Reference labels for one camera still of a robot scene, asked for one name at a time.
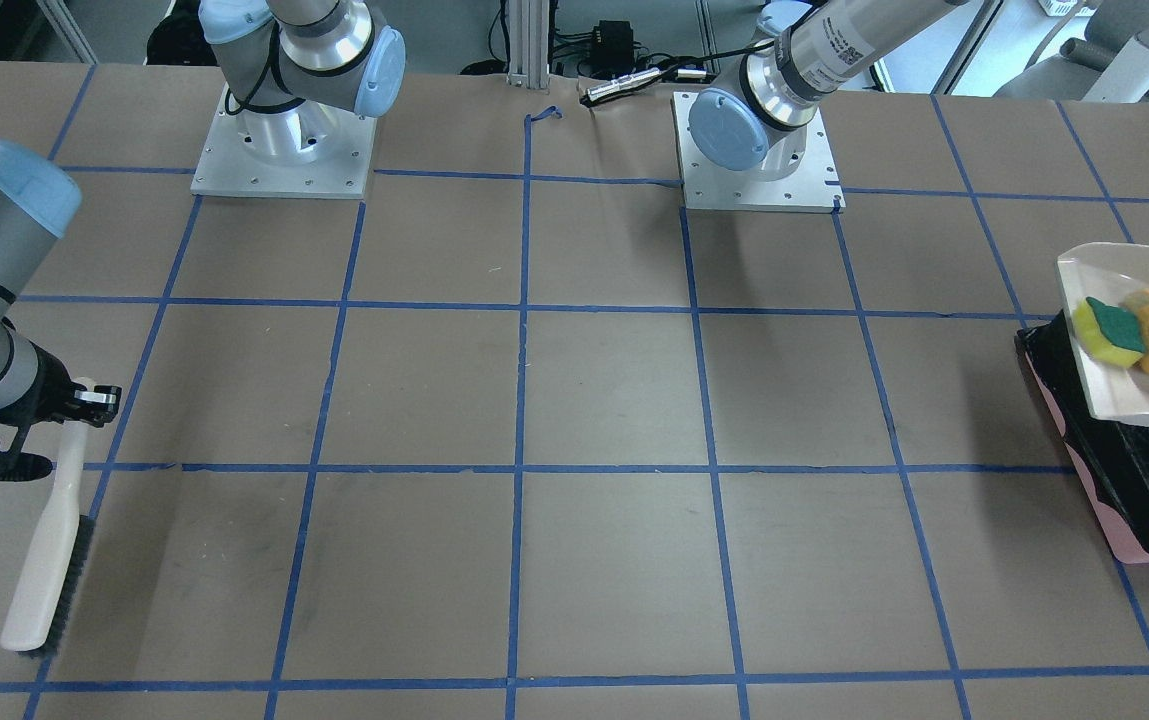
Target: metal base plate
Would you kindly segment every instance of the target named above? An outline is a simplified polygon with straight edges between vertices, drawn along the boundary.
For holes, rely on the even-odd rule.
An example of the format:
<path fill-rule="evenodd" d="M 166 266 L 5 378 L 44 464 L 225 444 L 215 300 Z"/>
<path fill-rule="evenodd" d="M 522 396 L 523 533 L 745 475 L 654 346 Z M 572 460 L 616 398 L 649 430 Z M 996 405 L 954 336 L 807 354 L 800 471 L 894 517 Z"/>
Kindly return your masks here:
<path fill-rule="evenodd" d="M 689 136 L 689 106 L 694 92 L 676 92 L 671 104 L 676 119 L 676 148 L 685 181 L 685 206 L 692 210 L 762 210 L 779 212 L 831 212 L 845 209 L 836 162 L 831 156 L 827 131 L 817 113 L 803 132 L 810 133 L 801 167 L 776 181 L 758 181 L 748 173 L 726 170 L 708 160 Z"/>
<path fill-rule="evenodd" d="M 332 138 L 329 155 L 302 165 L 273 165 L 245 149 L 240 121 L 223 111 L 219 100 L 191 192 L 223 198 L 363 200 L 377 119 L 344 111 L 336 117 L 338 137 Z"/>

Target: blue joint cap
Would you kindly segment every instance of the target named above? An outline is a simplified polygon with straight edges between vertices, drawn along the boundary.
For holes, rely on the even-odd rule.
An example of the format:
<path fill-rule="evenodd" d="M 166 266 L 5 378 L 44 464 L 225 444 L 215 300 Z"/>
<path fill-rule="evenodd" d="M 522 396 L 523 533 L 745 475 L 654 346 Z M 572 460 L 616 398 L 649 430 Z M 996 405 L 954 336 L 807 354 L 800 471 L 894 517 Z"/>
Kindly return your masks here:
<path fill-rule="evenodd" d="M 755 168 L 770 152 L 761 119 L 743 100 L 719 87 L 699 92 L 689 108 L 689 136 L 708 160 L 727 170 Z"/>
<path fill-rule="evenodd" d="M 16 142 L 0 140 L 0 191 L 40 227 L 63 237 L 80 208 L 80 188 L 56 164 Z"/>
<path fill-rule="evenodd" d="M 240 40 L 271 18 L 267 0 L 203 0 L 200 5 L 200 26 L 210 45 Z"/>
<path fill-rule="evenodd" d="M 778 37 L 808 11 L 810 11 L 810 5 L 802 3 L 801 0 L 774 0 L 773 3 L 761 8 L 761 15 L 756 18 L 756 28 L 771 37 Z"/>
<path fill-rule="evenodd" d="M 404 78 L 404 38 L 394 28 L 384 28 L 365 59 L 353 111 L 362 118 L 381 117 L 396 102 L 401 78 Z"/>

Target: square white dish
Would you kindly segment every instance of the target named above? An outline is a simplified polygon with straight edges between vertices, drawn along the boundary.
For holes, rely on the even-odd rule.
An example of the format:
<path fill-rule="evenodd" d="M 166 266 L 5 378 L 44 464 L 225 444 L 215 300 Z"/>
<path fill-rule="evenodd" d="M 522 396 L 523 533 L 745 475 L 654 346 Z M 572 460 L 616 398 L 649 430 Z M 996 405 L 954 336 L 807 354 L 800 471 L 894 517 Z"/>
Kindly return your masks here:
<path fill-rule="evenodd" d="M 1149 376 L 1136 369 L 1098 363 L 1075 340 L 1072 311 L 1085 297 L 1096 297 L 1118 305 L 1132 292 L 1149 287 L 1149 245 L 1089 242 L 1064 251 L 1058 258 L 1063 311 L 1081 386 L 1089 401 L 1090 415 L 1101 420 L 1117 420 L 1149 427 Z"/>

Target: green scouring pad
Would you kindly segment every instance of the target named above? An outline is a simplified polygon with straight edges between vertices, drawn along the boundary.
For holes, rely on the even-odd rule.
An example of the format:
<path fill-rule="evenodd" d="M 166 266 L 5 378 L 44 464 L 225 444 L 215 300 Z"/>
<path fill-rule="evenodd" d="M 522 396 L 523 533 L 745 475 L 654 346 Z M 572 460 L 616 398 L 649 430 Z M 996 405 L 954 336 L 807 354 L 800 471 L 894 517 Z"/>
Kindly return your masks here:
<path fill-rule="evenodd" d="M 1110 365 L 1129 367 L 1147 351 L 1138 332 L 1138 318 L 1095 297 L 1086 297 L 1075 307 L 1072 327 L 1090 357 Z"/>

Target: power adapter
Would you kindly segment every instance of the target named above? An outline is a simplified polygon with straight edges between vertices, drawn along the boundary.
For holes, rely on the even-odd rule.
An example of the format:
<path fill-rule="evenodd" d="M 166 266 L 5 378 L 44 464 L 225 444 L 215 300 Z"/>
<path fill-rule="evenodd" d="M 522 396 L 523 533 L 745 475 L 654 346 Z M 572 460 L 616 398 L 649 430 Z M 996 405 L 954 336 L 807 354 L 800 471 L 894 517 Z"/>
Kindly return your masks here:
<path fill-rule="evenodd" d="M 592 29 L 592 45 L 587 54 L 592 77 L 625 76 L 635 69 L 635 45 L 632 23 L 625 20 L 601 20 Z"/>

